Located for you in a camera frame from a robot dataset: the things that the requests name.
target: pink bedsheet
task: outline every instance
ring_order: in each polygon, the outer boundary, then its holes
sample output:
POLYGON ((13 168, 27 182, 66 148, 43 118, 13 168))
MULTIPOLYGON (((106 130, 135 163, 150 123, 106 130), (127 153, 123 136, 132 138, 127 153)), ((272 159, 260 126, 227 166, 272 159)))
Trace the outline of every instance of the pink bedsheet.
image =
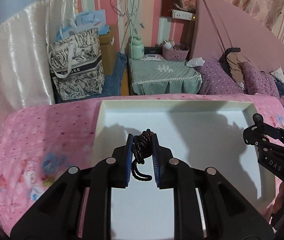
POLYGON ((266 123, 284 128, 281 103, 262 95, 110 97, 20 110, 7 117, 0 137, 0 221, 7 234, 69 166, 90 167, 100 103, 114 99, 252 102, 266 123))

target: metal screw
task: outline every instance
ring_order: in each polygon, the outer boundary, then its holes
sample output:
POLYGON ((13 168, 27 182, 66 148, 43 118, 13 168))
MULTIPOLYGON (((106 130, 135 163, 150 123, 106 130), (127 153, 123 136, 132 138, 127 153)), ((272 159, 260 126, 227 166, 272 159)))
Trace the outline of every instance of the metal screw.
POLYGON ((210 175, 215 175, 216 174, 216 169, 215 168, 212 168, 212 167, 209 167, 206 169, 206 172, 210 175))
POLYGON ((70 174, 76 174, 78 172, 78 170, 79 169, 77 167, 71 167, 71 168, 68 169, 68 172, 70 174))
POLYGON ((110 157, 110 158, 107 158, 107 159, 106 159, 106 163, 107 163, 107 164, 113 164, 113 163, 115 163, 115 162, 116 162, 116 159, 113 158, 113 157, 110 157))
POLYGON ((169 163, 172 164, 172 165, 177 165, 179 163, 179 160, 176 159, 176 158, 172 158, 169 160, 169 163))

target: white tissue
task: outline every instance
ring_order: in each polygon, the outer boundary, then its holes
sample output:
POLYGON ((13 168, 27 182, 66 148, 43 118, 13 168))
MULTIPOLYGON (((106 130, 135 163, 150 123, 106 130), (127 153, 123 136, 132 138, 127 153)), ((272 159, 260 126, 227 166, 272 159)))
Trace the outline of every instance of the white tissue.
POLYGON ((237 85, 238 85, 243 91, 246 90, 246 85, 245 85, 243 82, 239 82, 237 85))
POLYGON ((198 57, 198 58, 193 58, 191 60, 189 60, 188 63, 186 63, 187 67, 203 67, 205 61, 203 60, 202 57, 198 57))
POLYGON ((271 75, 284 84, 284 74, 281 67, 271 72, 271 75))

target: wall outlet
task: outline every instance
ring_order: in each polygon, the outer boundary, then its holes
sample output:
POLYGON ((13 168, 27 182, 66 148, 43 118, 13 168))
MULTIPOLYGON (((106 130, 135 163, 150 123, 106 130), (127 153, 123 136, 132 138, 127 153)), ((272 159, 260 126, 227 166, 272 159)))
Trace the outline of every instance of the wall outlet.
POLYGON ((173 19, 181 19, 181 20, 188 20, 188 21, 194 21, 195 20, 195 14, 179 11, 179 10, 173 10, 172 11, 172 18, 173 19))

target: bag handle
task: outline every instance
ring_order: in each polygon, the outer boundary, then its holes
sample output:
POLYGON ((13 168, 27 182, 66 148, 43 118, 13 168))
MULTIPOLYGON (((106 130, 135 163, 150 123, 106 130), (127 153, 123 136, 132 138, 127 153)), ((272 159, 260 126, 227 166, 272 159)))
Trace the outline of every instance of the bag handle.
MULTIPOLYGON (((73 19, 70 19, 70 23, 71 23, 71 27, 72 27, 73 32, 74 33, 79 33, 78 27, 75 24, 73 19)), ((62 28, 61 27, 59 29, 59 32, 60 32, 61 39, 63 39, 63 32, 62 32, 62 28)))
POLYGON ((58 77, 58 78, 67 78, 72 70, 72 58, 73 58, 73 52, 74 52, 74 44, 70 44, 69 46, 69 55, 68 55, 68 71, 66 74, 58 74, 55 69, 53 68, 52 64, 51 64, 51 56, 52 56, 52 51, 49 54, 49 64, 54 72, 54 74, 58 77))

